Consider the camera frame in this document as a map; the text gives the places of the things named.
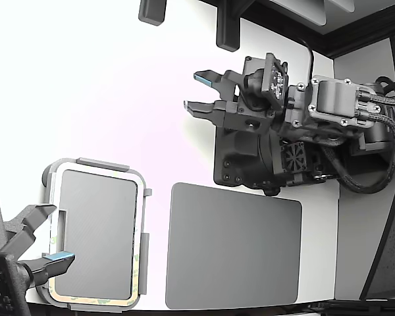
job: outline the gray pad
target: gray pad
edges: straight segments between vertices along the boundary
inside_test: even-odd
[[[301,227],[298,201],[175,184],[167,306],[227,309],[294,303]]]
[[[75,253],[76,259],[66,274],[56,278],[58,294],[110,300],[131,296],[136,195],[133,181],[63,173],[64,250]]]

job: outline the screw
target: screw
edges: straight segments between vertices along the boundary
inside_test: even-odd
[[[299,82],[299,83],[297,84],[297,90],[298,90],[298,91],[301,91],[301,92],[305,90],[305,85],[304,85],[303,82]]]
[[[292,127],[294,127],[294,128],[299,128],[299,127],[300,127],[300,122],[299,122],[298,120],[294,120],[294,121],[292,122]]]

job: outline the white wall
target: white wall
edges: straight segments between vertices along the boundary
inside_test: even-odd
[[[136,308],[166,309],[171,187],[215,186],[215,128],[192,118],[183,100],[210,102],[218,95],[195,82],[193,73],[240,72],[245,56],[273,52],[289,62],[296,84],[307,78],[309,55],[248,21],[242,22],[241,49],[230,53],[215,45],[214,7],[169,0],[165,22],[155,27],[138,20],[139,3],[0,1],[0,198],[5,220],[41,202],[41,174],[62,157],[140,171],[153,196],[145,218],[151,233],[148,291]],[[316,55],[315,74],[333,76],[332,61]],[[338,186],[288,189],[281,196],[303,204],[299,302],[332,298]],[[25,257],[46,251],[47,227],[37,236]],[[30,292],[30,300],[37,299]]]
[[[358,84],[375,82],[380,76],[395,80],[390,40],[384,39],[334,60],[335,78]]]

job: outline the gray metal bracket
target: gray metal bracket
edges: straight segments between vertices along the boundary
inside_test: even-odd
[[[141,0],[139,20],[155,26],[161,25],[165,19],[167,0]]]
[[[227,51],[240,48],[240,17],[255,0],[220,0],[217,11],[217,46]]]

